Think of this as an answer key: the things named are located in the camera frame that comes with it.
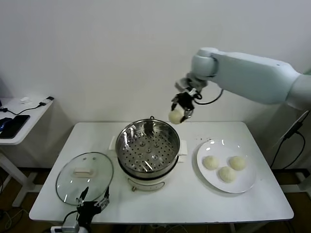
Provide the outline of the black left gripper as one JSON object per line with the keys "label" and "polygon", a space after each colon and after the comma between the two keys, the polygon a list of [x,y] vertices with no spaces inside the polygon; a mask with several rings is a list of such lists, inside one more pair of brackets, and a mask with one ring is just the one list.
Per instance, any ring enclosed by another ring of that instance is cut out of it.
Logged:
{"label": "black left gripper", "polygon": [[104,193],[104,197],[98,203],[95,201],[85,201],[85,197],[88,193],[88,186],[80,194],[76,201],[78,203],[77,213],[78,213],[78,224],[79,225],[90,225],[93,217],[104,210],[109,204],[109,187]]}

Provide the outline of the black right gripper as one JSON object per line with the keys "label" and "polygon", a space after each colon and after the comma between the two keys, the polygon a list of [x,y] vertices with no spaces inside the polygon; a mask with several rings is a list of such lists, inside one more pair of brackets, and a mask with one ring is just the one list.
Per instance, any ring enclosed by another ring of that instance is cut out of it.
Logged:
{"label": "black right gripper", "polygon": [[172,99],[172,105],[171,105],[172,110],[174,110],[178,104],[183,109],[181,123],[183,123],[184,121],[186,121],[192,116],[193,111],[194,111],[194,106],[192,104],[192,101],[193,101],[192,96],[187,92],[178,93]]}

